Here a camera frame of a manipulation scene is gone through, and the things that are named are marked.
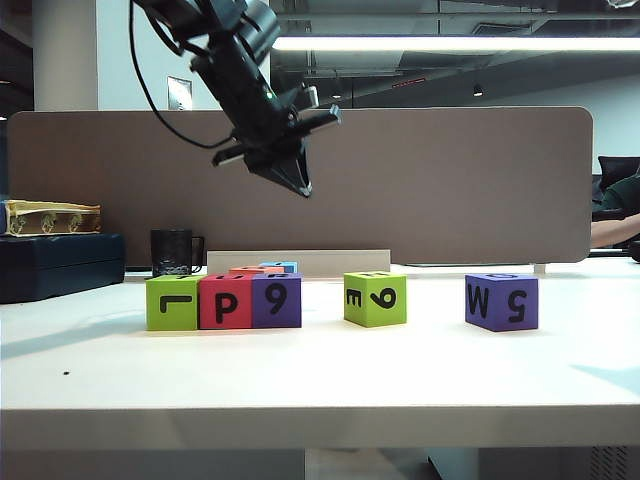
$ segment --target ceiling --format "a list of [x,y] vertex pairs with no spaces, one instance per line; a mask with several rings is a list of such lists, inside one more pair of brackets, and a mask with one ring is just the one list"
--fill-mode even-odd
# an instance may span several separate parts
[[[640,3],[613,9],[607,0],[271,0],[282,35],[615,35],[640,34]],[[633,15],[635,18],[616,19]],[[0,0],[0,115],[33,109],[31,1]],[[451,55],[415,52],[326,53],[280,52],[271,55],[271,83],[277,92],[300,82],[317,85],[321,103],[333,101],[339,79],[346,98],[378,95],[411,84],[433,82],[440,89],[456,78],[482,75],[526,76],[541,68],[558,72],[559,65],[598,71],[599,75],[640,72],[637,57],[573,56],[502,53]],[[604,62],[603,68],[593,68]],[[446,92],[440,93],[447,98]]]

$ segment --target toy block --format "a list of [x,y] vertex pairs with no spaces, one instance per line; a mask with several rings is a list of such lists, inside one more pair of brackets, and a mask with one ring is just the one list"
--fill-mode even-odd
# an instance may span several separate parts
[[234,267],[229,269],[229,275],[257,275],[258,273],[284,273],[284,267],[251,265],[248,267]]
[[493,332],[538,328],[538,279],[496,273],[465,275],[465,320]]
[[344,318],[363,327],[407,322],[407,276],[389,272],[344,274]]
[[200,281],[200,328],[251,328],[253,275],[209,275]]
[[253,328],[302,326],[302,275],[267,273],[253,276]]
[[283,267],[284,273],[297,273],[298,262],[262,262],[261,267]]
[[163,275],[147,280],[147,330],[197,330],[198,282],[203,277]]

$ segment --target letter w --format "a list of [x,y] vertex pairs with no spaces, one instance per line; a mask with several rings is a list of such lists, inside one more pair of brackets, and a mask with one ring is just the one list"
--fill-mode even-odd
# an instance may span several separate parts
[[467,284],[467,293],[469,295],[469,310],[471,314],[476,314],[476,307],[480,303],[480,315],[482,318],[487,318],[487,309],[489,308],[489,289],[484,289],[484,297],[480,291],[480,287],[476,285],[475,292],[472,290],[471,284]]

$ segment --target green block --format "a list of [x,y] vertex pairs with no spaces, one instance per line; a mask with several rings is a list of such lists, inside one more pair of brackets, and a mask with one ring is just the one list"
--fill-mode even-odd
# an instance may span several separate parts
[[345,273],[344,318],[363,327],[407,323],[407,276]]
[[147,330],[197,330],[198,282],[204,277],[163,275],[147,280]]

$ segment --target black printed letter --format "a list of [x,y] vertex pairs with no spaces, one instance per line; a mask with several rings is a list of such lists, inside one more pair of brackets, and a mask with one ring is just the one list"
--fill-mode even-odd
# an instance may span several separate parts
[[[224,306],[223,302],[229,300],[229,305]],[[232,293],[216,293],[216,323],[222,323],[223,315],[231,313],[238,308],[238,299]]]
[[160,312],[167,313],[167,305],[169,303],[189,303],[191,300],[191,295],[162,295],[160,297]]
[[355,306],[356,300],[358,301],[358,306],[362,307],[362,292],[360,290],[347,288],[347,305],[351,304]]
[[484,298],[480,291],[480,287],[476,285],[475,292],[471,288],[471,284],[467,283],[467,293],[469,294],[469,310],[471,314],[476,314],[476,307],[478,302],[480,303],[480,315],[482,318],[487,318],[487,308],[489,308],[489,289],[484,289]]

